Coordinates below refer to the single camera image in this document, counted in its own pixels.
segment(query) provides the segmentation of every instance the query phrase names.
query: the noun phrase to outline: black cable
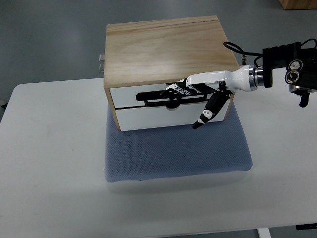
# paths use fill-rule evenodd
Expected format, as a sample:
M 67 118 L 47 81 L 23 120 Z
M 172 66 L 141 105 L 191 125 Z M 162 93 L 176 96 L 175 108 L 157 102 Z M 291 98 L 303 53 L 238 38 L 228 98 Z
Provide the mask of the black cable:
M 260 53 L 254 53 L 254 52 L 246 52 L 246 51 L 243 51 L 243 49 L 242 49 L 240 46 L 236 45 L 235 43 L 229 42 L 229 41 L 223 42 L 223 45 L 224 45 L 226 48 L 228 48 L 228 49 L 234 51 L 235 53 L 239 53 L 239 54 L 242 54 L 242 55 L 257 56 L 257 57 L 261 57 L 261 56 L 262 56 L 262 54 L 260 54 Z
M 316 48 L 317 48 L 317 40 L 314 39 L 314 38 L 311 38 L 311 39 L 306 40 L 304 43 L 301 44 L 301 46 L 303 46 L 304 44 L 306 44 L 306 43 L 309 42 L 309 41 L 314 41 L 314 42 L 315 42 L 315 47 L 314 47 L 314 49 L 316 49 Z
M 257 63 L 257 61 L 259 60 L 259 59 L 261 59 L 262 58 L 262 56 L 258 56 L 258 57 L 256 57 L 255 59 L 254 59 L 254 65 L 255 65 L 255 67 L 259 67 L 259 65 L 258 65 L 258 63 Z

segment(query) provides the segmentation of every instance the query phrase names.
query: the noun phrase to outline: white table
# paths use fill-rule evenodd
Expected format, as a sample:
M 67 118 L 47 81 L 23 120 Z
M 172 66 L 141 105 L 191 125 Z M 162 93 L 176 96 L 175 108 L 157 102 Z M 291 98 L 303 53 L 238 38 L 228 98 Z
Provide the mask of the white table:
M 111 184 L 103 80 L 19 85 L 0 123 L 0 236 L 159 237 L 317 222 L 317 94 L 299 108 L 279 74 L 273 88 L 235 97 L 250 171 Z

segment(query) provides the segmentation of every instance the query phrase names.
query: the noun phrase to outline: metal hinge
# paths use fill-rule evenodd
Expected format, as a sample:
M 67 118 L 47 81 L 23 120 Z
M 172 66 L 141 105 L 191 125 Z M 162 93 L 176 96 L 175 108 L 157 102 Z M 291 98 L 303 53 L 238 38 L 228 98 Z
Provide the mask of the metal hinge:
M 105 55 L 99 55 L 99 62 L 105 62 Z M 99 64 L 99 73 L 103 73 L 105 71 L 105 64 Z

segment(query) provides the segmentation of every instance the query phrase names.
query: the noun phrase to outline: cable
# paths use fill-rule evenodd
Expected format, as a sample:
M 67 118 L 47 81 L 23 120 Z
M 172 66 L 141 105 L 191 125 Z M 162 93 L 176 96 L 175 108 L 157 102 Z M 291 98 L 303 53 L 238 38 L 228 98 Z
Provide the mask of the cable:
M 314 49 L 316 49 L 316 48 L 317 48 L 317 40 L 314 39 L 314 38 L 311 38 L 311 39 L 306 40 L 304 43 L 301 44 L 301 46 L 303 46 L 304 44 L 306 44 L 306 43 L 309 42 L 309 41 L 314 41 L 314 42 L 315 42 L 315 47 L 314 47 Z
M 223 45 L 224 45 L 226 48 L 228 48 L 228 49 L 234 51 L 235 53 L 239 53 L 239 54 L 242 54 L 242 55 L 257 56 L 257 57 L 262 56 L 262 54 L 260 54 L 260 53 L 254 53 L 254 52 L 246 52 L 246 51 L 243 51 L 243 49 L 242 49 L 240 46 L 236 45 L 235 43 L 229 42 L 229 41 L 223 42 Z

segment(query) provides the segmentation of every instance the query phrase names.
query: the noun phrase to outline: wooden crate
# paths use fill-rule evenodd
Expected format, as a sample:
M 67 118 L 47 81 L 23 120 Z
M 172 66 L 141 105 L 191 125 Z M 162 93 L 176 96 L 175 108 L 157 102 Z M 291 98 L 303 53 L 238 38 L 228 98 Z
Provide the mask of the wooden crate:
M 317 0 L 279 0 L 285 10 L 317 9 Z
M 145 107 L 138 92 L 163 90 L 192 74 L 238 69 L 216 16 L 111 24 L 106 30 L 104 87 L 116 125 L 132 130 L 194 123 L 204 105 L 176 111 Z M 223 120 L 229 109 L 213 121 Z

